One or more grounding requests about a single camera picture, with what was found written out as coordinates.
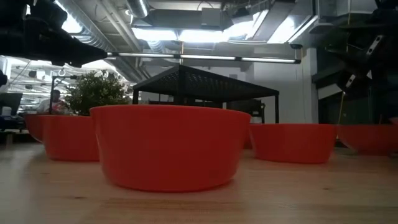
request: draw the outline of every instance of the potted plant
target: potted plant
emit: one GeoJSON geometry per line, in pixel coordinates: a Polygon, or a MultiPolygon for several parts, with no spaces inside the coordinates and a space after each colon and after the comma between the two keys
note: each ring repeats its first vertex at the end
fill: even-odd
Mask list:
{"type": "Polygon", "coordinates": [[[92,71],[80,76],[67,90],[67,108],[77,116],[43,116],[46,153],[55,160],[98,161],[90,108],[127,104],[124,85],[113,73],[92,71]]]}

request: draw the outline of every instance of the black metal table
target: black metal table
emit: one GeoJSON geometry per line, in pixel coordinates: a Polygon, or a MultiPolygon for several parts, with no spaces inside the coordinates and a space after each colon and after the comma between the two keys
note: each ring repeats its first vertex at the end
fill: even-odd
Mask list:
{"type": "Polygon", "coordinates": [[[133,104],[138,104],[140,91],[174,96],[176,105],[186,105],[187,98],[224,103],[274,96],[275,122],[279,123],[279,91],[184,65],[133,86],[133,104]]]}

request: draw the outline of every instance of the green plant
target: green plant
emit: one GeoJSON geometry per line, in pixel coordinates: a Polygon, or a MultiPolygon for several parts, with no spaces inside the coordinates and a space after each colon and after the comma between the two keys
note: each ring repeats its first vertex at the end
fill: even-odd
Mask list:
{"type": "Polygon", "coordinates": [[[90,115],[90,108],[104,105],[125,105],[126,92],[113,74],[105,77],[105,71],[99,76],[92,71],[82,75],[76,85],[67,87],[70,95],[65,97],[67,107],[74,113],[82,116],[90,115]]]}

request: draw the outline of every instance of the wooden table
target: wooden table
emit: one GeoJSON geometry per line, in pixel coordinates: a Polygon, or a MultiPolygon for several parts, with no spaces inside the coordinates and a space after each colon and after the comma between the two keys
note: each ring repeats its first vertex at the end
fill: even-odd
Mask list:
{"type": "Polygon", "coordinates": [[[283,164],[245,151],[228,185],[158,194],[111,185],[97,163],[54,162],[42,145],[20,144],[0,150],[0,223],[398,223],[398,161],[283,164]]]}

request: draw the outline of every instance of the computer monitor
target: computer monitor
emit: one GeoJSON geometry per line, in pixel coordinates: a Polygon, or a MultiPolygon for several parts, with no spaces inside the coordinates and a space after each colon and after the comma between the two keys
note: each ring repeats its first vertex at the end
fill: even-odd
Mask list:
{"type": "Polygon", "coordinates": [[[21,99],[22,93],[0,93],[0,107],[11,107],[11,115],[16,115],[21,99]]]}

